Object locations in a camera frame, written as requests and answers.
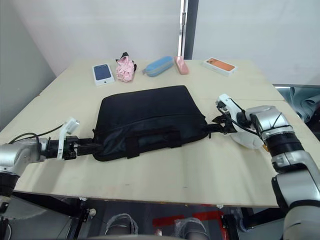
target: gray wall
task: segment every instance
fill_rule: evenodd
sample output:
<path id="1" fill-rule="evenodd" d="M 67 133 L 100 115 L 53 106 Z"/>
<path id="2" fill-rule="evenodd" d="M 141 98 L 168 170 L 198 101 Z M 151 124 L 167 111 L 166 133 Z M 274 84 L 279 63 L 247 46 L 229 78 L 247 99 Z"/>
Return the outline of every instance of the gray wall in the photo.
<path id="1" fill-rule="evenodd" d="M 0 0 L 0 131 L 53 79 L 11 1 Z"/>

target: blue pencil case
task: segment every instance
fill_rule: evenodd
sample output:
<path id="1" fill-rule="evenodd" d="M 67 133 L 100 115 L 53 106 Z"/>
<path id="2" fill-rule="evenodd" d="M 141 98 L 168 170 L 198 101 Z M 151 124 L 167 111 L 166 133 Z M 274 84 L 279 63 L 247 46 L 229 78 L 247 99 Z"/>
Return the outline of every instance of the blue pencil case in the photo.
<path id="1" fill-rule="evenodd" d="M 171 68 L 174 65 L 174 59 L 172 56 L 164 56 L 163 58 L 158 59 L 150 63 L 148 66 L 142 70 L 143 74 L 147 74 L 149 77 L 155 77 L 165 70 Z"/>

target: red floor marking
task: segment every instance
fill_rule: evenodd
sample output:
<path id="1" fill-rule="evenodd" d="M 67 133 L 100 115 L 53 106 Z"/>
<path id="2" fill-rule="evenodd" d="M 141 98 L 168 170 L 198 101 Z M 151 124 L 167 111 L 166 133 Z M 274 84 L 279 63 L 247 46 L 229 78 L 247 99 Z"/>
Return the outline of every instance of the red floor marking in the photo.
<path id="1" fill-rule="evenodd" d="M 222 211 L 205 211 L 205 212 L 197 212 L 197 213 L 192 214 L 192 216 L 194 218 L 197 218 L 200 221 L 217 220 L 219 223 L 219 228 L 221 231 L 222 239 L 229 240 L 227 230 L 225 228 L 223 228 L 223 225 L 221 222 L 221 216 L 223 216 L 223 215 L 224 215 L 224 213 Z"/>
<path id="2" fill-rule="evenodd" d="M 153 227 L 170 226 L 170 225 L 174 225 L 175 224 L 175 220 L 184 219 L 184 218 L 185 218 L 184 215 L 154 218 L 152 220 L 152 225 L 153 225 Z"/>

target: orange phone box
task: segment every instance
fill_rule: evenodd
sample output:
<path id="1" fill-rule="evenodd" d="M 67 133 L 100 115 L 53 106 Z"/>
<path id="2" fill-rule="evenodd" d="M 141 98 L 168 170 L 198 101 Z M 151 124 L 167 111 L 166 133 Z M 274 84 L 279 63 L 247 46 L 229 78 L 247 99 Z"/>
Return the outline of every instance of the orange phone box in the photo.
<path id="1" fill-rule="evenodd" d="M 209 59 L 202 62 L 202 65 L 207 69 L 211 69 L 217 73 L 220 73 L 224 76 L 230 76 L 237 70 L 237 66 L 231 65 L 219 59 L 210 57 Z"/>

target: white wall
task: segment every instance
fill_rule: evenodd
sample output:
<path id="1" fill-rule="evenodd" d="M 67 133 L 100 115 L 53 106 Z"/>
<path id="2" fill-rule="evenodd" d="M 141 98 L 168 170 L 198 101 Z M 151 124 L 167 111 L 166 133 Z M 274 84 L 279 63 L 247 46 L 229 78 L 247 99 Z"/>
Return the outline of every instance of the white wall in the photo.
<path id="1" fill-rule="evenodd" d="M 11 0 L 0 0 L 0 131 L 53 79 Z"/>
<path id="2" fill-rule="evenodd" d="M 200 0 L 193 59 L 250 59 L 273 84 L 320 85 L 320 0 Z"/>
<path id="3" fill-rule="evenodd" d="M 76 58 L 178 54 L 180 0 L 13 1 L 56 75 Z"/>

